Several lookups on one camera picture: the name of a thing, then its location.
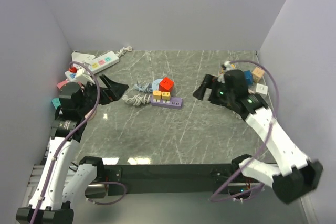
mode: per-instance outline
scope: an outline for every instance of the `red object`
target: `red object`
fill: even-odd
[[[71,67],[71,68],[69,68],[69,71],[70,71],[71,73],[77,73],[77,68],[75,68],[75,67]]]
[[[159,84],[159,90],[162,92],[172,92],[174,88],[174,82],[165,77]]]

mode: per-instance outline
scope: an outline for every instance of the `tabletop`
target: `tabletop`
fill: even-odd
[[[107,51],[86,52],[96,56]],[[105,164],[215,164],[230,163],[242,154],[255,154],[262,144],[259,136],[231,110],[210,104],[192,94],[206,73],[218,75],[226,60],[258,61],[255,51],[133,51],[120,62],[98,73],[128,84],[125,93],[139,93],[134,84],[168,77],[174,81],[173,97],[183,100],[181,109],[138,107],[123,100],[99,105],[81,139],[76,161],[84,156],[102,157]],[[239,63],[241,70],[254,65]],[[259,157],[273,162],[265,150]]]

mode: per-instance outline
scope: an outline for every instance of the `gray wall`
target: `gray wall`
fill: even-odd
[[[285,0],[46,0],[75,50],[258,50]]]
[[[71,50],[44,0],[0,5],[0,222],[14,223],[48,142],[50,102]]]
[[[324,165],[311,194],[321,224],[336,223],[335,17],[335,0],[286,0],[260,51],[279,84],[281,125]]]

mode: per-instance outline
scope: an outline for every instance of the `floor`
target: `floor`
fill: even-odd
[[[106,52],[90,52],[100,55]],[[168,77],[175,82],[172,96],[183,99],[180,110],[139,107],[124,101],[99,106],[88,123],[76,161],[84,156],[102,157],[105,164],[214,164],[230,163],[242,154],[254,154],[261,145],[258,135],[232,111],[199,101],[192,93],[206,73],[217,75],[220,62],[254,60],[255,51],[133,51],[103,72],[111,80],[130,86]],[[242,70],[254,66],[240,63]],[[260,157],[273,162],[265,151]]]

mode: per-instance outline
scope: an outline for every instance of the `light blue round object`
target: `light blue round object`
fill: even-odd
[[[152,89],[153,89],[153,90],[159,90],[159,84],[160,84],[160,82],[161,82],[162,80],[163,80],[163,79],[157,79],[157,80],[153,81]]]

